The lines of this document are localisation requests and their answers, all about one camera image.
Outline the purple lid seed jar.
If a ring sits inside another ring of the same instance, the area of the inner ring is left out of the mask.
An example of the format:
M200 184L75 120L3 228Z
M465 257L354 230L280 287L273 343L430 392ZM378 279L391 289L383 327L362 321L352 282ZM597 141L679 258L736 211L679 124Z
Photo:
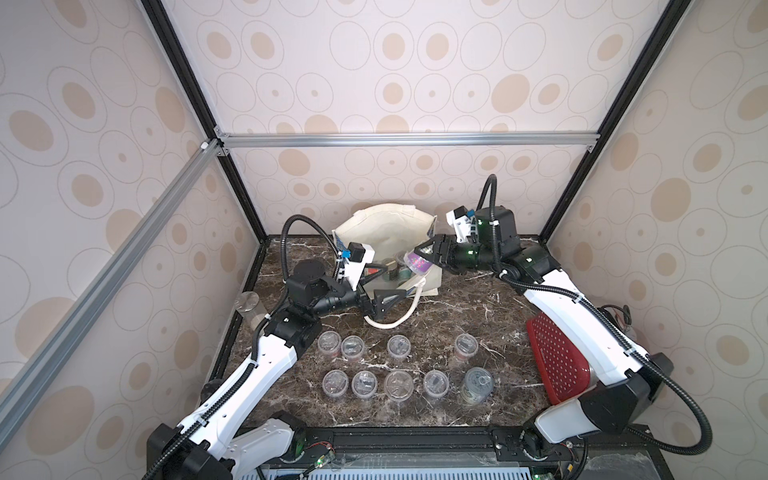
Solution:
M414 275L419 276L425 276L433 266L430 261L424 259L413 250L404 254L403 261Z

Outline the orange seed jar clear lid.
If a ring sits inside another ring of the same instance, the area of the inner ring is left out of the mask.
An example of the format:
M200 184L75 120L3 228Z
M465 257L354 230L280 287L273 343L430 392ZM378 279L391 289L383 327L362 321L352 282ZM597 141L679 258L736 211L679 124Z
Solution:
M405 335L393 335L387 342L387 354L396 364L405 362L411 354L411 350L412 344Z

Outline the cream canvas starry night bag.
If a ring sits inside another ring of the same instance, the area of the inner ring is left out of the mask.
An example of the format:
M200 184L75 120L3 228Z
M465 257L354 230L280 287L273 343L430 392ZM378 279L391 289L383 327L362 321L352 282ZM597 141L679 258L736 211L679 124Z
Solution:
M377 289L414 289L408 298L392 308L385 319L365 320L380 330L392 330L406 322L415 312L419 302L439 293L442 270L432 266L425 276L414 275L404 264L408 251L429 239L434 233L436 217L413 205L385 203L355 212L352 217L333 230L336 245L343 249L350 242L370 245L374 251L373 262L366 266L363 276L374 274L381 265L379 276L363 286L370 296Z

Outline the large clear seed jar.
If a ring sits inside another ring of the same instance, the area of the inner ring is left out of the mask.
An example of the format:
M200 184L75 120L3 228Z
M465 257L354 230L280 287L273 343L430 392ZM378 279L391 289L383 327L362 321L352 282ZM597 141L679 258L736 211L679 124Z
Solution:
M494 385L494 378L488 370L472 367L464 376L460 396L467 405L479 405L491 395Z

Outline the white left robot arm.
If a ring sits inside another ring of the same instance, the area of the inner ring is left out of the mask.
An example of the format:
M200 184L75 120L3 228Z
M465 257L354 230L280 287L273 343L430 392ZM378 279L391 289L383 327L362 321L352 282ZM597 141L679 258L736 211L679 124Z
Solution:
M384 267L373 261L374 250L352 242L338 246L325 235L334 253L331 274L322 262L288 263L288 248L280 251L284 291L275 309L258 324L249 356L201 406L177 426L158 426L147 441L147 479L241 479L267 461L301 457L304 425L289 414L269 418L246 433L239 429L264 395L317 340L321 318L358 309L371 326L380 327L388 311L405 299L417 303L423 286L377 290L369 295L366 269L381 276Z

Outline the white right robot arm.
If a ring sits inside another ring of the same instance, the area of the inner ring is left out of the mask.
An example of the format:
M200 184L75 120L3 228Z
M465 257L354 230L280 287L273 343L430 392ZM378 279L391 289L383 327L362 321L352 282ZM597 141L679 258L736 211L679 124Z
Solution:
M415 247L419 257L453 274L489 271L543 312L585 357L597 377L586 392L541 411L520 435L525 454L545 459L550 446L595 432L630 433L661 450L695 456L713 443L704 410L671 377L674 366L663 354L649 354L625 335L575 286L542 245L523 245L514 213L496 203L497 178L490 175L474 211L460 208L451 234L435 234ZM634 420L669 388L696 419L700 438L673 445L634 427Z

